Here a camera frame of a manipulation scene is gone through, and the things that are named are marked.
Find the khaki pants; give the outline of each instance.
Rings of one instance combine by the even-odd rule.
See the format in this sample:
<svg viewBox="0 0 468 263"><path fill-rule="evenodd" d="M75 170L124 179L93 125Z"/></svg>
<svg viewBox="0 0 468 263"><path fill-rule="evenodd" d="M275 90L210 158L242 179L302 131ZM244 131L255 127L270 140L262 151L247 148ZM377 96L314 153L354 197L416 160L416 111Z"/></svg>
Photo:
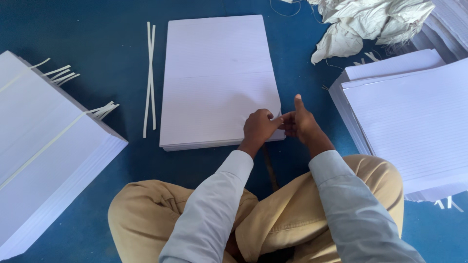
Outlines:
<svg viewBox="0 0 468 263"><path fill-rule="evenodd" d="M389 162L367 155L345 162L388 210L402 231L402 179ZM109 226L123 263L157 262L193 190L158 180L129 183L109 208ZM232 231L247 262L262 254L295 246L294 263L340 262L317 186L304 174L262 201L242 195ZM223 262L235 260L225 251Z"/></svg>

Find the paper stack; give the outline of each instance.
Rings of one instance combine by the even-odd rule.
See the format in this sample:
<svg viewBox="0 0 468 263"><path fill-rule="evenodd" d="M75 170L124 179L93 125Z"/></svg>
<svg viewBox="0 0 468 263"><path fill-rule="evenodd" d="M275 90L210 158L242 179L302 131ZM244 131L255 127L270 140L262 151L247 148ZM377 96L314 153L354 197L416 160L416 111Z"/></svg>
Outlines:
<svg viewBox="0 0 468 263"><path fill-rule="evenodd" d="M128 142L98 119L117 105L88 111L8 51L0 68L2 260L25 252Z"/></svg>
<svg viewBox="0 0 468 263"><path fill-rule="evenodd" d="M239 144L250 113L281 115L261 15L169 21L160 147ZM283 140L277 130L270 140Z"/></svg>
<svg viewBox="0 0 468 263"><path fill-rule="evenodd" d="M329 89L359 152L393 163L408 200L468 189L466 68L422 50L347 67Z"/></svg>

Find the sleeve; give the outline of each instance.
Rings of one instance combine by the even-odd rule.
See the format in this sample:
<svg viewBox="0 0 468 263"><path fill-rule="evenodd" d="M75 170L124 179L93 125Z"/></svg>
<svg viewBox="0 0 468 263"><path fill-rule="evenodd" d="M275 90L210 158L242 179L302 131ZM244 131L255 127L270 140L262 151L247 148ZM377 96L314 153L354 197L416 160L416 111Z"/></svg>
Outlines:
<svg viewBox="0 0 468 263"><path fill-rule="evenodd" d="M159 256L161 263L220 263L254 162L232 151L190 195Z"/></svg>
<svg viewBox="0 0 468 263"><path fill-rule="evenodd" d="M387 210L335 150L309 163L331 236L343 263L424 263L398 236Z"/></svg>

